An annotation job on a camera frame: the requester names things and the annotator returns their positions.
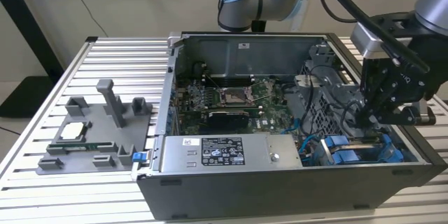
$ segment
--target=metal frame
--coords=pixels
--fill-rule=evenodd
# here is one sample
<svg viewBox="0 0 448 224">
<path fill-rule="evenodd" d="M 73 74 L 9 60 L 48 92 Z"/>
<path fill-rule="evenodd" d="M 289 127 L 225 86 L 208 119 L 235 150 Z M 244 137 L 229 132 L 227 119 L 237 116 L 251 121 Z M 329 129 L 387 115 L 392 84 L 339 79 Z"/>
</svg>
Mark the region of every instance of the metal frame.
<svg viewBox="0 0 448 224">
<path fill-rule="evenodd" d="M 116 87 L 125 96 L 136 93 L 155 103 L 149 85 L 160 85 L 159 77 L 151 77 L 149 64 L 156 58 L 167 58 L 165 39 L 100 38 L 87 43 L 77 54 L 43 107 L 33 117 L 23 136 L 0 164 L 0 223 L 107 223 L 133 222 L 161 224 L 155 221 L 137 185 L 129 173 L 77 174 L 37 176 L 33 172 L 39 154 L 45 150 L 45 140 L 55 134 L 53 127 L 63 122 L 61 109 L 68 94 L 87 95 L 96 85 L 95 75 L 115 78 Z M 343 38 L 344 50 L 357 60 L 361 56 L 348 38 Z M 448 162 L 448 106 L 435 97 L 429 105 L 437 115 L 437 124 L 417 127 L 444 161 Z M 148 129 L 147 146 L 152 146 L 153 122 Z M 373 210 L 329 212 L 291 216 L 245 219 L 204 220 L 201 224 L 220 223 L 444 223 L 448 219 L 448 171 L 425 186 L 401 190 Z"/>
</svg>

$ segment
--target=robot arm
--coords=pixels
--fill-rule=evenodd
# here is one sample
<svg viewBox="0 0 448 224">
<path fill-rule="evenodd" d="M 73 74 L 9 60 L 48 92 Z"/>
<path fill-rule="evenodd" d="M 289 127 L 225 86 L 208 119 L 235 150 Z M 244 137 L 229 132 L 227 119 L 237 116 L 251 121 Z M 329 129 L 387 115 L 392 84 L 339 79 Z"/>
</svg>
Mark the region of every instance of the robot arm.
<svg viewBox="0 0 448 224">
<path fill-rule="evenodd" d="M 383 124 L 432 125 L 436 116 L 427 100 L 448 80 L 447 0 L 417 0 L 415 11 L 377 15 L 371 20 L 415 53 L 427 71 L 416 71 L 416 62 L 409 63 L 357 23 L 352 41 L 364 56 L 360 91 L 365 98 L 357 114 L 359 127 L 369 125 L 372 115 Z M 412 105 L 397 112 L 404 103 Z"/>
<path fill-rule="evenodd" d="M 225 31 L 245 31 L 255 20 L 284 20 L 299 11 L 300 0 L 221 0 L 217 23 Z"/>
</svg>

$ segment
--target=green circuit board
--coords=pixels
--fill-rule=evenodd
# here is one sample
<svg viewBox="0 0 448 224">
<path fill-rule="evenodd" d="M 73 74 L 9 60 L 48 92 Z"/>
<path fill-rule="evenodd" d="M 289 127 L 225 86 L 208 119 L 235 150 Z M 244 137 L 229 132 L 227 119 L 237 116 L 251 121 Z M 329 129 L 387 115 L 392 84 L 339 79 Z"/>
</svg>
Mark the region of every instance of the green circuit board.
<svg viewBox="0 0 448 224">
<path fill-rule="evenodd" d="M 280 84 L 269 78 L 255 78 L 248 87 L 204 87 L 199 82 L 187 85 L 187 94 L 179 95 L 181 135 L 204 134 L 207 115 L 211 112 L 247 112 L 248 126 L 235 129 L 235 134 L 269 132 L 280 134 L 293 125 Z M 297 131 L 288 132 L 296 138 Z"/>
</svg>

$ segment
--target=white label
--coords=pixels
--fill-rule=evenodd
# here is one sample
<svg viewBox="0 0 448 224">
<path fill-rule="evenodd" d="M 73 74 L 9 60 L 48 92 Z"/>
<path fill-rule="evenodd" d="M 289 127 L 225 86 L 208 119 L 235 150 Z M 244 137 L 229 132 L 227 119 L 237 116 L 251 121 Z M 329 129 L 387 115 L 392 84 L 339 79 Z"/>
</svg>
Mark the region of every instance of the white label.
<svg viewBox="0 0 448 224">
<path fill-rule="evenodd" d="M 199 138 L 184 138 L 183 145 L 199 145 Z"/>
<path fill-rule="evenodd" d="M 251 44 L 249 43 L 239 43 L 239 49 L 249 49 Z"/>
</svg>

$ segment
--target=blue latch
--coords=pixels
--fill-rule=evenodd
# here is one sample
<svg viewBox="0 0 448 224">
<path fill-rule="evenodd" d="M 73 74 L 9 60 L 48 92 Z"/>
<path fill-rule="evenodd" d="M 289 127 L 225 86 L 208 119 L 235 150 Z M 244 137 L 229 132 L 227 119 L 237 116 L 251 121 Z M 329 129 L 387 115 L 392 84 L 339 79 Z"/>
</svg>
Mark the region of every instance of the blue latch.
<svg viewBox="0 0 448 224">
<path fill-rule="evenodd" d="M 132 155 L 132 162 L 144 162 L 148 159 L 148 154 L 145 152 L 136 152 Z"/>
</svg>

